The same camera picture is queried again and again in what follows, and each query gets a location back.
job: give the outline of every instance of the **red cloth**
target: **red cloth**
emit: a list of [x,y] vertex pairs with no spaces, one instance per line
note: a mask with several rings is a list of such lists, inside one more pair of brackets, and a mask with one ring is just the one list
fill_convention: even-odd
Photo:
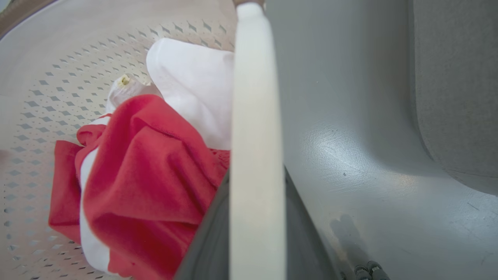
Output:
[[76,156],[61,153],[76,147],[56,143],[50,226],[77,240],[60,224],[79,220],[79,199],[71,199],[66,214],[57,209],[69,203],[67,197],[54,193],[76,196],[74,167],[79,176],[83,159],[98,147],[83,209],[92,232],[111,250],[109,271],[138,280],[172,279],[227,171],[229,152],[208,149],[155,95],[127,100],[107,127],[83,126],[78,140],[86,147]]

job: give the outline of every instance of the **gray fabric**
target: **gray fabric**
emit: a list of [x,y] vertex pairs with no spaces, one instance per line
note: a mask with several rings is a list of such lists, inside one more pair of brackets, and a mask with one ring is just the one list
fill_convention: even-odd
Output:
[[425,145],[463,184],[498,194],[498,1],[414,0],[414,100]]

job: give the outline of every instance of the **pile of clothes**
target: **pile of clothes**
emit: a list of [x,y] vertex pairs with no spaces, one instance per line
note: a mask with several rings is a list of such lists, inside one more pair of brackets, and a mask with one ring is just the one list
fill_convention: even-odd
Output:
[[230,161],[234,54],[161,39],[153,81],[117,79],[106,114],[57,141],[49,225],[94,268],[172,279]]

